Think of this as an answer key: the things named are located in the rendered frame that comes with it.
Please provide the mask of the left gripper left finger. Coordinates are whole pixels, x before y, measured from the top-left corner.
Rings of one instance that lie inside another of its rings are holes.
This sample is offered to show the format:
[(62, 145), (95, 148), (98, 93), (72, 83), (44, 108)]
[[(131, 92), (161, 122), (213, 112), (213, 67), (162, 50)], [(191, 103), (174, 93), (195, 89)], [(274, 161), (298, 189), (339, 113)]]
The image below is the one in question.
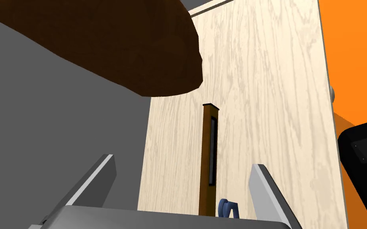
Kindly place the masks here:
[(116, 178), (113, 154), (103, 154), (68, 191), (55, 208), (86, 206), (101, 208)]

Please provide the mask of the brown bread loaf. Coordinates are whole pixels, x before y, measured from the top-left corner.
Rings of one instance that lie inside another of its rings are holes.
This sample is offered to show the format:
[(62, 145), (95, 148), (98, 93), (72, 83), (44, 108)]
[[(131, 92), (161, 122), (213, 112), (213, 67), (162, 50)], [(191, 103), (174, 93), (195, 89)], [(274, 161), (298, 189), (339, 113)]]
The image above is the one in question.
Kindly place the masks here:
[(180, 0), (0, 0), (0, 23), (140, 96), (203, 82), (199, 37)]

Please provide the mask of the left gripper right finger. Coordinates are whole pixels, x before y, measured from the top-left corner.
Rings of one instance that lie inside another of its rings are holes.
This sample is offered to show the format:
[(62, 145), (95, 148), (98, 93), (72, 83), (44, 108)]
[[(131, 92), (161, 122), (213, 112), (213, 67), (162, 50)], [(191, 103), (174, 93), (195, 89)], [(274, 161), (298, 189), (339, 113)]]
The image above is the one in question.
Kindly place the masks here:
[(249, 191), (257, 220), (281, 222), (287, 229), (302, 229), (265, 165), (252, 165)]

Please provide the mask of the light wooden table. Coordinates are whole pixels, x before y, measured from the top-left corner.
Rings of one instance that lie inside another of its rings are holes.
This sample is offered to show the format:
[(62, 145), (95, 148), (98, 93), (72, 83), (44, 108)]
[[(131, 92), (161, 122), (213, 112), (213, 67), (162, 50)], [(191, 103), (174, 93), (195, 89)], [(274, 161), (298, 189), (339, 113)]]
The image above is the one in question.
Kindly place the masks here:
[(264, 164), (302, 229), (349, 229), (319, 0), (210, 0), (189, 10), (203, 82), (153, 97), (137, 209), (198, 214), (203, 104), (218, 109), (216, 198), (255, 219)]

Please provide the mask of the blue mug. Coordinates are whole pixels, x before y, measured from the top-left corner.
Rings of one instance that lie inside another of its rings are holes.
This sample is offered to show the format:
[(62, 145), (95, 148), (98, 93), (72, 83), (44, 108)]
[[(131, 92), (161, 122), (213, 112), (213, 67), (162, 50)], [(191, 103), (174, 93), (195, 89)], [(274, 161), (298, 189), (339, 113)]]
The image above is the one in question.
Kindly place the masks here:
[(218, 217), (229, 218), (232, 212), (233, 218), (239, 219), (238, 204), (227, 199), (221, 199), (218, 204)]

